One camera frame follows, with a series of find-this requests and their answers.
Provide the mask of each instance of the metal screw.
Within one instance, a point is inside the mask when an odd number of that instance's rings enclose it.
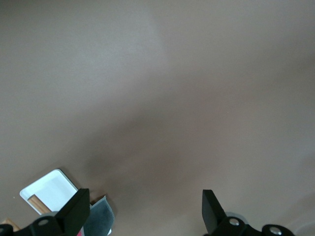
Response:
[[[230,219],[230,224],[234,225],[234,226],[239,226],[240,222],[237,219],[235,219],[235,218],[231,218]]]
[[[272,232],[274,235],[282,235],[282,232],[277,227],[270,227],[270,232]]]
[[[44,220],[39,221],[38,225],[43,226],[43,225],[46,225],[47,223],[48,223],[48,220],[44,219]]]

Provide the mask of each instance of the white tray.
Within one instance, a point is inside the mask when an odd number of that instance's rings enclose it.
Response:
[[[20,196],[38,213],[28,199],[36,195],[51,211],[59,211],[78,191],[65,174],[55,169],[39,180],[22,189]]]

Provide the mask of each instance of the black clamp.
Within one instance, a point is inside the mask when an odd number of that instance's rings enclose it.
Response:
[[[294,236],[280,225],[265,225],[260,232],[237,217],[228,217],[212,190],[203,190],[202,217],[206,236]]]

